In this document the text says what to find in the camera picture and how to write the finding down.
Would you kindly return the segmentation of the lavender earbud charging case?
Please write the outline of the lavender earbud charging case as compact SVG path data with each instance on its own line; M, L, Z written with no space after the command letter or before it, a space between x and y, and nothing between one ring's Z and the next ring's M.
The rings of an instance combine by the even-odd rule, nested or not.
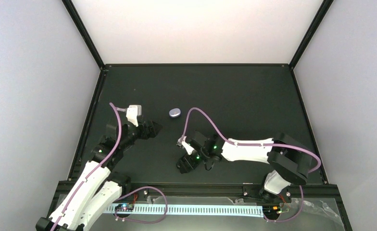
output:
M181 110L179 108L173 108L169 111L168 114L170 118L177 118L181 116Z

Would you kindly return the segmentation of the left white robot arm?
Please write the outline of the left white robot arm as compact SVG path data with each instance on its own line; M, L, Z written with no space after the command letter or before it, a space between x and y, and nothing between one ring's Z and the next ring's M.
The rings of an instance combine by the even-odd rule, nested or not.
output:
M137 140L156 137L162 125L138 118L137 124L109 123L91 151L78 180L59 206L36 223L37 231L88 231L115 200L130 192L130 177L115 171L124 152Z

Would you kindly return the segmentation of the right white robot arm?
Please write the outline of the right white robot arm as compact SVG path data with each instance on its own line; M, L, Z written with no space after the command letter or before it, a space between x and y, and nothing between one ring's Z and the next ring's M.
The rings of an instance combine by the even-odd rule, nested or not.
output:
M259 187L257 199L273 202L290 185L305 185L313 157L299 147L292 137L279 133L274 138L258 141L223 139L218 134L206 137L196 131L192 137L177 142L184 150L176 168L181 174L195 170L200 164L216 162L251 161L269 164L268 173Z

